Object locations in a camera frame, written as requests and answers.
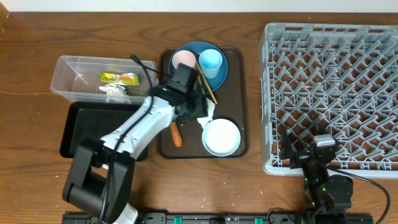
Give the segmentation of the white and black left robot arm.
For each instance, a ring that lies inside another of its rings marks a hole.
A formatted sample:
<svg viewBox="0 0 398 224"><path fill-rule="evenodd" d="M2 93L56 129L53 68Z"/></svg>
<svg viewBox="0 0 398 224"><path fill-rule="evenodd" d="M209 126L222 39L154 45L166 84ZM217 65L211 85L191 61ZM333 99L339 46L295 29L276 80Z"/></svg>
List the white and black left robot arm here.
<svg viewBox="0 0 398 224"><path fill-rule="evenodd" d="M155 86L120 127L99 140L80 142L62 198L97 217L98 223L135 223L139 213L129 197L138 157L175 120L196 119L206 112L200 85L167 81Z"/></svg>

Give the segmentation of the yellow orange snack wrapper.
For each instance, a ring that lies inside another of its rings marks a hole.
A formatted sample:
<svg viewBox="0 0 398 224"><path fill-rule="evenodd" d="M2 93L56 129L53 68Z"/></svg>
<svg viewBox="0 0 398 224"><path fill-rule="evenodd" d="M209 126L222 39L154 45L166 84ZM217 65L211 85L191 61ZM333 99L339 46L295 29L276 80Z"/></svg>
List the yellow orange snack wrapper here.
<svg viewBox="0 0 398 224"><path fill-rule="evenodd" d="M138 76L134 73L123 73L121 75L118 75L108 72L101 72L99 75L99 79L107 84L127 85L127 86L139 85Z"/></svg>

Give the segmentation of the white paper napkin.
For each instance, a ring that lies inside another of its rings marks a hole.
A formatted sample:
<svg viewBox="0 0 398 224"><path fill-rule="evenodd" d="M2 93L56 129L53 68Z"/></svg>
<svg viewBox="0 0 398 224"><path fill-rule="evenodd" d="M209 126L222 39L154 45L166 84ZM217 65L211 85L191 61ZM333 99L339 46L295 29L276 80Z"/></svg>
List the white paper napkin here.
<svg viewBox="0 0 398 224"><path fill-rule="evenodd" d="M198 123L201 125L201 127L203 129L209 122L211 122L213 120L214 110L215 110L215 106L216 106L209 98L206 98L206 102L207 102L208 116L202 117L202 118L197 118Z"/></svg>

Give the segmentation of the orange carrot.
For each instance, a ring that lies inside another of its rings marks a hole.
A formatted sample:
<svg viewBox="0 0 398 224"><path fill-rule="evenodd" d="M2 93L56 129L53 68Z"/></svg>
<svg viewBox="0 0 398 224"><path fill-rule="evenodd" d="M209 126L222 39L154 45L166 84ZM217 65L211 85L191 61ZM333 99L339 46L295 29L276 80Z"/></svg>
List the orange carrot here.
<svg viewBox="0 0 398 224"><path fill-rule="evenodd" d="M174 145L176 147L181 147L183 145L183 141L182 141L182 137L181 137L180 131L178 130L178 125L176 122L171 123L170 131L171 131Z"/></svg>

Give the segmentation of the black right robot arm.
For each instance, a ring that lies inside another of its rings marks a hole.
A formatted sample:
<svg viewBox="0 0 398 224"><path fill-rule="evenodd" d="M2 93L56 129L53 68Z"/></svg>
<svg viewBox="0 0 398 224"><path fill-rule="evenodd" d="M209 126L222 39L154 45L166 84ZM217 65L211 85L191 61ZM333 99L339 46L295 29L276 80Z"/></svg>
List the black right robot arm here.
<svg viewBox="0 0 398 224"><path fill-rule="evenodd" d="M303 170L305 196L313 205L295 223L348 223L346 209L352 206L353 181L345 175L330 175L327 168L336 157L338 145L331 134L323 131L306 150L298 151L288 134L282 135L282 158L289 160L291 169Z"/></svg>

